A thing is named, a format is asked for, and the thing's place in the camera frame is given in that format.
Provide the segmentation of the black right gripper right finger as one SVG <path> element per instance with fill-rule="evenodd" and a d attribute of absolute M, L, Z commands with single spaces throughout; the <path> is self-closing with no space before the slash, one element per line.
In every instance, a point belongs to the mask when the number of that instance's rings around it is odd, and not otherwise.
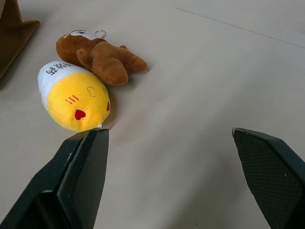
<path fill-rule="evenodd" d="M 272 229 L 305 227 L 305 163 L 281 139 L 234 128 L 247 185 Z"/>

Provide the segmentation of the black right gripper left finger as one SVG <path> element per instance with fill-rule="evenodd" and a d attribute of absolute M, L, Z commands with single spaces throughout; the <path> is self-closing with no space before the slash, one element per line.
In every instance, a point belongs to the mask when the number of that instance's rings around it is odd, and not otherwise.
<path fill-rule="evenodd" d="M 0 227 L 92 229 L 105 183 L 108 146 L 108 129 L 84 131 L 64 140 Z"/>

